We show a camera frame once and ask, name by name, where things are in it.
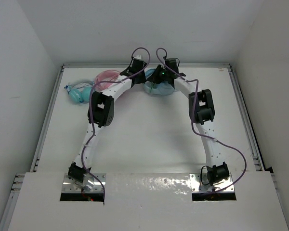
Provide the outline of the light blue headphones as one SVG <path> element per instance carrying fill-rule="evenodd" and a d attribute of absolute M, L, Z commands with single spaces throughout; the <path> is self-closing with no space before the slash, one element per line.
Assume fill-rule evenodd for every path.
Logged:
<path fill-rule="evenodd" d="M 167 96 L 175 92 L 175 88 L 167 81 L 159 84 L 147 81 L 146 83 L 143 83 L 143 89 L 147 94 L 159 96 Z"/>

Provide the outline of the pink headphones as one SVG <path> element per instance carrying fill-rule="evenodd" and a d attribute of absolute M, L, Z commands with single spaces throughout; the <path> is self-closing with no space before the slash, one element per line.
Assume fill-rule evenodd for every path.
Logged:
<path fill-rule="evenodd" d="M 95 91 L 103 91 L 107 88 L 109 88 L 112 85 L 112 82 L 116 81 L 119 77 L 120 72 L 118 70 L 106 70 L 101 73 L 99 73 L 94 82 L 95 84 L 98 82 L 103 81 L 103 83 L 98 84 L 95 87 Z"/>

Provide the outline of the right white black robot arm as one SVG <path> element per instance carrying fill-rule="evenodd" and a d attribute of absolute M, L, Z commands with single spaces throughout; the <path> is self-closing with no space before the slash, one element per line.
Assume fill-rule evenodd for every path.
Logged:
<path fill-rule="evenodd" d="M 206 155 L 206 164 L 200 170 L 200 182 L 203 186 L 212 187 L 230 176 L 220 152 L 220 142 L 215 136 L 212 92 L 209 89 L 201 90 L 198 79 L 189 80 L 184 73 L 180 73 L 177 58 L 164 56 L 160 61 L 161 64 L 147 77 L 147 81 L 159 87 L 169 85 L 187 97 L 192 131 L 201 137 Z"/>

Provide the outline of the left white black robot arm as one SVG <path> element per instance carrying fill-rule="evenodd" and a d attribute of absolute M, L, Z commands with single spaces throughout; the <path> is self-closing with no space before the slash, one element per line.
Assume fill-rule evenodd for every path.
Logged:
<path fill-rule="evenodd" d="M 68 176 L 83 183 L 89 175 L 92 151 L 97 146 L 97 135 L 109 126 L 114 118 L 115 101 L 135 84 L 144 83 L 147 63 L 142 56 L 132 57 L 129 66 L 122 72 L 111 70 L 100 73 L 95 79 L 93 92 L 89 94 L 88 127 L 80 152 L 69 167 Z"/>

